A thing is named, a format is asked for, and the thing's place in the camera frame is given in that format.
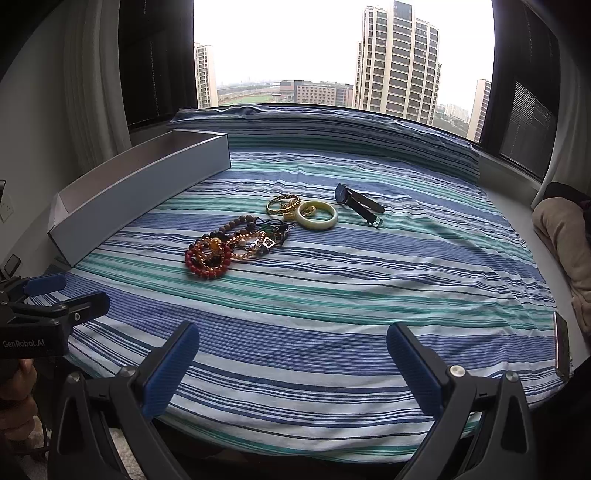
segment blue gripper pad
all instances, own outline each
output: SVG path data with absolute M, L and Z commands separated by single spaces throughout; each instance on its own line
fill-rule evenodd
M 436 420 L 440 418 L 443 414 L 441 385 L 396 323 L 393 323 L 388 328 L 386 343 L 388 353 L 394 360 L 423 413 L 434 417 Z
M 22 288 L 22 291 L 30 297 L 36 297 L 37 295 L 45 295 L 46 293 L 63 290 L 64 288 L 66 288 L 66 276 L 58 273 L 45 277 L 31 278 Z
M 199 350 L 197 325 L 183 322 L 171 338 L 155 350 L 163 351 L 164 356 L 142 389 L 142 413 L 148 420 L 164 413 L 191 361 L 195 358 Z

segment sports field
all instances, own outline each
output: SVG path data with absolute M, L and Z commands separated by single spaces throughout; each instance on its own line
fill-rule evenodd
M 230 98 L 219 102 L 220 105 L 231 105 L 233 103 L 269 103 L 273 101 L 271 95 L 252 95 L 247 97 Z

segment bed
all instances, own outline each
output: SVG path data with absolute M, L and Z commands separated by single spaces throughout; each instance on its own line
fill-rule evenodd
M 532 406 L 561 387 L 554 300 L 525 242 L 475 185 L 468 143 L 344 109 L 180 112 L 172 126 L 227 131 L 232 168 L 75 268 L 58 258 L 50 273 L 65 271 L 66 289 L 34 299 L 109 294 L 109 314 L 70 339 L 70 360 L 85 371 L 139 364 L 191 320 L 199 353 L 162 420 L 238 450 L 346 462 L 406 460 L 433 423 L 388 355 L 392 322 L 474 375 L 517 371 Z M 382 228 L 335 203 L 339 181 L 385 206 Z M 338 224 L 298 226 L 213 281 L 188 273 L 189 243 L 237 215 L 267 218 L 281 193 L 335 205 Z

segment screw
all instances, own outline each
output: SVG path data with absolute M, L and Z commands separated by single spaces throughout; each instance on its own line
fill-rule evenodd
M 72 372 L 67 376 L 66 381 L 68 383 L 78 383 L 80 381 L 80 374 L 78 372 Z
M 449 372 L 454 377 L 463 377 L 464 375 L 466 375 L 466 369 L 464 369 L 464 367 L 462 367 L 461 365 L 452 365 L 449 368 Z
M 125 367 L 122 367 L 121 370 L 119 370 L 119 375 L 122 377 L 133 377 L 137 370 L 137 368 L 132 367 L 131 365 L 126 365 Z
M 510 382 L 517 382 L 519 380 L 519 375 L 517 375 L 517 372 L 507 372 L 505 377 Z

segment watch face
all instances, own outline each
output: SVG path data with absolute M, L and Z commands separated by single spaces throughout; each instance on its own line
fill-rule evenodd
M 347 199 L 347 187 L 339 183 L 335 188 L 335 200 L 337 203 L 344 203 Z

